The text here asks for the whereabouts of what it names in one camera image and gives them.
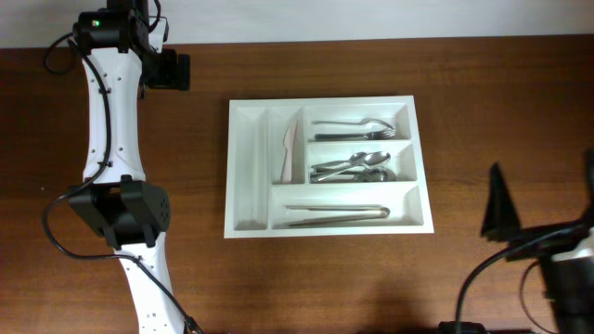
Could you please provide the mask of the metal fork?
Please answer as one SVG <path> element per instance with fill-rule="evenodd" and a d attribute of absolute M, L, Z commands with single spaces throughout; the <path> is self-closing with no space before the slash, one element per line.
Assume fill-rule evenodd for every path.
<path fill-rule="evenodd" d="M 384 140 L 395 137 L 395 130 L 381 130 L 360 134 L 316 134 L 316 141 Z"/>
<path fill-rule="evenodd" d="M 367 126 L 371 124 L 381 125 L 386 129 L 395 130 L 394 126 L 380 119 L 366 118 L 358 122 L 337 122 L 337 121 L 311 121 L 312 125 L 331 124 L 331 125 L 354 125 Z"/>

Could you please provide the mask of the large metal spoon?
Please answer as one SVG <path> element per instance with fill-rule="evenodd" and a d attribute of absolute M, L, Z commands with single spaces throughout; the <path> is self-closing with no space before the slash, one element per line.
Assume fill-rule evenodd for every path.
<path fill-rule="evenodd" d="M 356 167 L 365 167 L 365 168 L 374 168 L 378 166 L 384 165 L 388 162 L 391 158 L 391 155 L 385 151 L 376 151 L 372 153 L 367 153 L 365 158 L 361 158 L 355 162 L 350 164 L 346 164 L 340 168 L 333 168 L 329 171 L 326 171 L 327 175 L 332 175 L 335 173 L 342 173 L 344 171 L 353 170 Z"/>
<path fill-rule="evenodd" d="M 373 169 L 357 168 L 321 180 L 321 183 L 356 183 L 356 182 L 389 182 L 395 174 L 389 169 L 379 167 Z"/>

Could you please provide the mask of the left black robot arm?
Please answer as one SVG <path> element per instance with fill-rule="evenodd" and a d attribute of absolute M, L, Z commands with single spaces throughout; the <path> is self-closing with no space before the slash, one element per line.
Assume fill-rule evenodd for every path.
<path fill-rule="evenodd" d="M 173 294 L 165 256 L 171 205 L 146 179 L 137 115 L 146 89 L 189 89 L 190 58 L 164 48 L 168 21 L 150 15 L 150 6 L 109 1 L 73 24 L 69 45 L 81 55 L 89 94 L 89 146 L 83 182 L 66 199 L 122 265 L 139 332 L 198 333 Z"/>

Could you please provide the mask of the small metal spoon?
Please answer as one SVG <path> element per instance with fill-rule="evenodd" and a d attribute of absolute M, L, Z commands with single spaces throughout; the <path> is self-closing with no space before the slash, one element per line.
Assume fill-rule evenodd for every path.
<path fill-rule="evenodd" d="M 327 175 L 326 172 L 311 173 L 311 183 L 353 183 L 361 182 L 365 177 L 369 176 L 370 169 L 363 170 L 348 170 L 342 173 L 335 173 Z"/>
<path fill-rule="evenodd" d="M 312 165 L 311 168 L 312 169 L 333 168 L 333 167 L 337 167 L 337 166 L 344 165 L 344 164 L 350 164 L 350 163 L 355 162 L 355 161 L 357 161 L 357 160 L 359 160 L 361 158 L 365 158 L 366 156 L 367 156 L 367 152 L 364 152 L 364 151 L 356 152 L 351 157 L 349 157 L 347 160 L 344 160 L 344 161 L 328 161 L 328 162 L 324 162 L 324 163 L 319 163 L 319 164 Z"/>

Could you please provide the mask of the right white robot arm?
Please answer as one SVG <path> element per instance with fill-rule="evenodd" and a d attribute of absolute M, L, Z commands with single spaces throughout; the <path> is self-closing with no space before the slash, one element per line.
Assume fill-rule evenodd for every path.
<path fill-rule="evenodd" d="M 521 227 L 504 175 L 497 163 L 489 170 L 488 201 L 481 236 L 507 247 L 479 263 L 465 278 L 458 293 L 452 321 L 441 322 L 438 333 L 485 333 L 479 323 L 462 320 L 463 303 L 473 281 L 489 266 L 504 259 L 508 262 L 532 259 L 519 287 L 519 299 L 526 314 L 523 297 L 525 279 L 540 268 L 559 333 L 593 331 L 593 150 L 585 152 L 585 179 L 588 205 L 575 220 L 551 225 Z"/>

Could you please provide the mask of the white plastic knife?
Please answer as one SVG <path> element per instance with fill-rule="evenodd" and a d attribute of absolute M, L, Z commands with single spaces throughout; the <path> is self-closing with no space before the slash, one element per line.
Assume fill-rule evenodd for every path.
<path fill-rule="evenodd" d="M 281 183 L 289 184 L 292 179 L 292 160 L 293 149 L 297 130 L 297 120 L 292 120 L 288 126 L 286 134 L 283 139 L 283 146 L 285 148 L 285 158 L 281 170 Z"/>

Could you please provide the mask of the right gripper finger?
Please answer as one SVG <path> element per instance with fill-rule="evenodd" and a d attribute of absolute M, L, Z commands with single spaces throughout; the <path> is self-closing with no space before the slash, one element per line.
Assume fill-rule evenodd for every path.
<path fill-rule="evenodd" d="M 521 229 L 520 219 L 497 163 L 489 170 L 488 190 L 481 236 L 489 241 L 509 241 L 516 238 Z"/>
<path fill-rule="evenodd" d="M 593 202 L 594 202 L 594 151 L 589 148 L 586 151 L 586 183 L 588 187 L 588 207 L 587 216 L 593 216 Z"/>

